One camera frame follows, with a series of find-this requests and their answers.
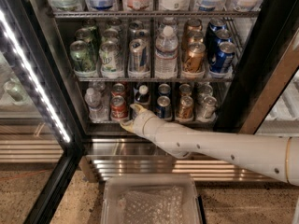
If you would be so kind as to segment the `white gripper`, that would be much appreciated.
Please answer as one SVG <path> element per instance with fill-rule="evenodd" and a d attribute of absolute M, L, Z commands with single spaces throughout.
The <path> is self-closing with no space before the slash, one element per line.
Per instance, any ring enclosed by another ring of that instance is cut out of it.
<path fill-rule="evenodd" d="M 138 136 L 145 137 L 146 123 L 150 119 L 154 118 L 155 114 L 150 110 L 146 110 L 146 108 L 141 104 L 133 103 L 130 104 L 130 107 L 135 112 L 135 119 L 134 121 L 132 120 L 122 121 L 121 127 L 129 133 L 135 133 Z"/>

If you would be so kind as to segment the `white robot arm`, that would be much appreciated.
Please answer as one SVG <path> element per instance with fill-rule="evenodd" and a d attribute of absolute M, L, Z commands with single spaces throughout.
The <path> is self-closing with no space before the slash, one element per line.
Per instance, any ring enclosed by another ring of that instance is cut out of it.
<path fill-rule="evenodd" d="M 197 131 L 160 119 L 142 105 L 132 104 L 131 108 L 136 117 L 123 121 L 122 128 L 151 141 L 178 159 L 189 153 L 200 153 L 281 182 L 299 185 L 298 137 Z"/>

